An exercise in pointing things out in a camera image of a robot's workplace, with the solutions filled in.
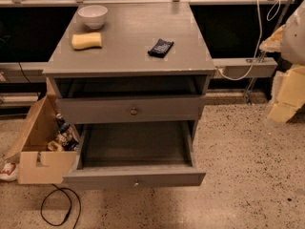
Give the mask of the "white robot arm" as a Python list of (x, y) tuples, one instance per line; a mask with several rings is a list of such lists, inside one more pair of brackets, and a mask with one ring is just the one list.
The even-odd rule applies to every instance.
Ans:
[(273, 122), (285, 123), (305, 104), (305, 1), (259, 48), (280, 52), (292, 63), (287, 72), (274, 78), (272, 107), (267, 115)]

